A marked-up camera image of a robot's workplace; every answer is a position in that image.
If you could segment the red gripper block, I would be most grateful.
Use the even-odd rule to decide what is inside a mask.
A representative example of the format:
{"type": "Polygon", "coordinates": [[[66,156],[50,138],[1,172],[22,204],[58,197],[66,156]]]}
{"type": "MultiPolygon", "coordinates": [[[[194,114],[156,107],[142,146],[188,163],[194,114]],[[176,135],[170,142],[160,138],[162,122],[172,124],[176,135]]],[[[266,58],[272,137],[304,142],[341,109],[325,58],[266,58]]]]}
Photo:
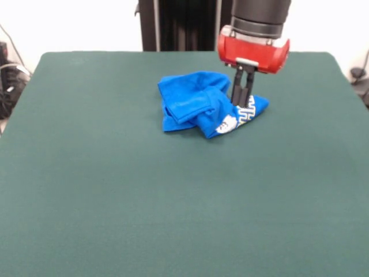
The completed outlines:
{"type": "MultiPolygon", "coordinates": [[[[289,49],[290,40],[287,38],[268,39],[244,35],[236,32],[230,25],[222,27],[217,41],[217,51],[221,61],[231,66],[238,64],[253,66],[257,71],[265,74],[276,74],[283,68],[289,49]]],[[[243,67],[238,66],[232,87],[232,104],[239,104],[243,72],[243,67]]],[[[248,107],[254,76],[254,70],[247,72],[245,107],[248,107]]]]}

